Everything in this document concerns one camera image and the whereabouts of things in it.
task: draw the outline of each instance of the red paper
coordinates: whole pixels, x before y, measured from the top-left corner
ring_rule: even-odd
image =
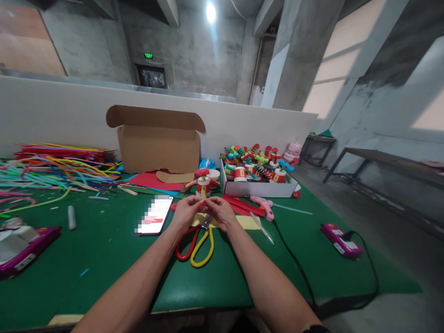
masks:
[[[231,206],[231,209],[233,210],[234,213],[238,213],[239,215],[242,215],[242,216],[251,216],[250,213],[248,212],[248,210],[245,210],[241,207],[238,207],[238,206],[235,206],[232,204],[230,204],[230,206]]]
[[[222,194],[222,199],[228,201],[231,205],[235,205],[235,206],[240,207],[240,208],[242,208],[244,210],[253,212],[254,214],[256,214],[258,216],[265,217],[265,211],[264,210],[260,210],[259,208],[251,206],[251,205],[249,205],[249,204],[247,204],[247,203],[245,203],[243,201],[236,200],[235,198],[230,197],[230,196],[228,196],[226,194]]]
[[[167,183],[161,182],[160,180],[157,179],[156,171],[150,172],[150,173],[138,174],[133,179],[131,179],[128,183],[133,184],[133,185],[156,188],[159,190],[166,190],[166,191],[182,191],[184,188],[184,185],[181,183],[167,184]]]

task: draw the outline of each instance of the concrete floor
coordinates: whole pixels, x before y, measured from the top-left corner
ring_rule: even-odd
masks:
[[[444,332],[444,242],[408,220],[358,193],[332,176],[322,184],[325,172],[307,163],[294,176],[358,231],[418,281],[423,294],[380,296],[363,310],[329,318],[332,332]]]

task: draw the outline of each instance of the scissors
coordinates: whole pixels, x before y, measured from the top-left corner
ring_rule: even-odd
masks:
[[[186,261],[186,260],[188,260],[188,258],[190,258],[191,266],[193,266],[194,268],[200,268],[200,267],[203,267],[203,266],[206,265],[206,263],[210,260],[211,256],[213,255],[213,251],[214,251],[213,228],[210,227],[212,219],[213,219],[212,216],[207,214],[205,216],[205,219],[203,220],[202,224],[190,228],[185,233],[185,235],[182,236],[182,238],[180,239],[179,243],[176,246],[176,257],[177,257],[177,259],[179,259],[180,261]],[[196,239],[197,239],[197,235],[199,234],[199,230],[200,229],[205,230],[205,234],[203,235],[201,240],[196,245]],[[183,255],[180,254],[180,244],[182,243],[182,240],[185,238],[185,236],[190,234],[190,233],[192,233],[193,231],[196,232],[194,234],[194,237],[193,237],[193,242],[191,243],[191,246],[190,246],[190,249],[188,250],[188,253],[183,256]],[[210,242],[211,242],[210,252],[208,252],[207,257],[204,260],[202,260],[201,262],[197,263],[197,262],[194,261],[194,258],[196,256],[197,252],[199,251],[200,247],[202,246],[202,244],[208,238],[208,234],[210,235]]]

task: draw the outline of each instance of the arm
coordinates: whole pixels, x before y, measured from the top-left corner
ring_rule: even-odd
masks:
[[[179,201],[168,229],[100,297],[73,332],[128,332],[142,320],[178,241],[194,221],[200,201],[197,196]]]
[[[230,239],[254,306],[267,326],[273,332],[302,332],[311,325],[322,325],[296,287],[237,222],[229,203],[219,197],[206,203],[207,212]]]

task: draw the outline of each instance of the phone screen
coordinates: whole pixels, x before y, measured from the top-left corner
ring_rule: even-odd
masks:
[[[170,196],[155,196],[148,211],[141,216],[138,228],[135,230],[136,236],[160,234],[173,199]]]

